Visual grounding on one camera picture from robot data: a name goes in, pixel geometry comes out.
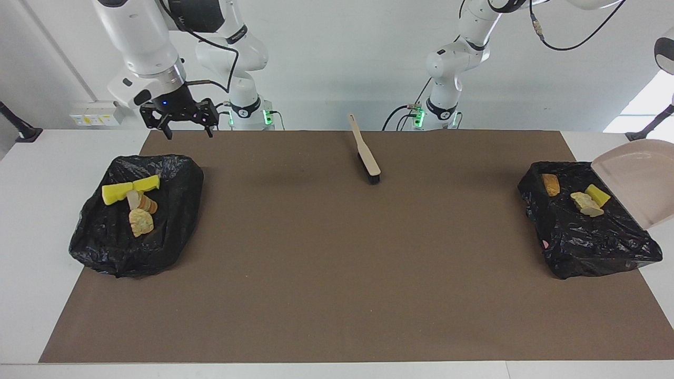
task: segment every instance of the brown table surface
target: brown table surface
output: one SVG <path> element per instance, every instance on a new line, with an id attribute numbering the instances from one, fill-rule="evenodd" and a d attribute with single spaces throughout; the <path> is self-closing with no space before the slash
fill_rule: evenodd
<path id="1" fill-rule="evenodd" d="M 638 271 L 556 279 L 516 186 L 558 132 L 150 134 L 203 167 L 174 267 L 84 269 L 41 362 L 674 359 Z"/>

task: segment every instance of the brush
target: brush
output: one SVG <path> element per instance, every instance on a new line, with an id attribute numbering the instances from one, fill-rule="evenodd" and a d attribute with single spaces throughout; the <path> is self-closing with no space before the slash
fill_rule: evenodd
<path id="1" fill-rule="evenodd" d="M 353 113 L 349 113 L 348 121 L 351 124 L 351 131 L 353 132 L 353 136 L 356 138 L 356 144 L 358 145 L 358 160 L 365 169 L 367 180 L 370 182 L 370 184 L 378 184 L 379 176 L 381 175 L 381 169 L 379 169 L 379 165 L 377 164 L 377 161 L 375 161 L 375 157 L 372 155 L 372 152 L 367 147 L 365 141 L 363 141 L 363 137 L 361 136 L 361 128 L 358 127 L 358 123 L 356 122 L 356 116 L 354 116 Z"/>

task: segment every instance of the white table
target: white table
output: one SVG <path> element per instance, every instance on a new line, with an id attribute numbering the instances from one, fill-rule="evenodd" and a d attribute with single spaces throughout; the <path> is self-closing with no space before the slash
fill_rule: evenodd
<path id="1" fill-rule="evenodd" d="M 110 161 L 137 154 L 147 134 L 146 130 L 47 130 L 33 144 L 15 145 L 0 161 L 0 378 L 674 377 L 674 361 L 37 364 L 82 270 L 67 253 L 82 204 Z M 627 142 L 618 134 L 563 132 L 563 136 L 579 161 L 591 161 Z M 671 324 L 673 231 L 674 221 L 650 231 L 665 259 L 641 270 Z"/>

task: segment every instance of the black trash bag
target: black trash bag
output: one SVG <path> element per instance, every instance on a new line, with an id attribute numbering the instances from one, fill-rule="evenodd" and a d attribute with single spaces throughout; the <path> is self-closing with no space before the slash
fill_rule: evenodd
<path id="1" fill-rule="evenodd" d="M 560 193 L 548 196 L 541 174 L 559 179 Z M 576 208 L 571 194 L 590 185 L 611 195 L 604 215 L 591 218 Z M 518 189 L 526 214 L 536 225 L 545 262 L 561 279 L 602 276 L 660 262 L 663 253 L 647 231 L 630 216 L 589 162 L 539 162 L 522 178 Z"/>
<path id="2" fill-rule="evenodd" d="M 157 202 L 154 230 L 136 238 L 126 200 L 103 203 L 101 187 L 160 176 L 159 189 L 147 192 Z M 157 274 L 174 264 L 197 224 L 204 173 L 184 155 L 119 156 L 87 200 L 70 241 L 70 255 L 98 272 L 122 276 Z"/>

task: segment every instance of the dustpan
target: dustpan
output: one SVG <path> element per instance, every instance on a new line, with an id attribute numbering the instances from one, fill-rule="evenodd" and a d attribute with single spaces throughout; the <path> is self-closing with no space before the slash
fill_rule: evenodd
<path id="1" fill-rule="evenodd" d="M 599 156 L 591 167 L 644 230 L 674 217 L 674 144 L 633 141 Z"/>

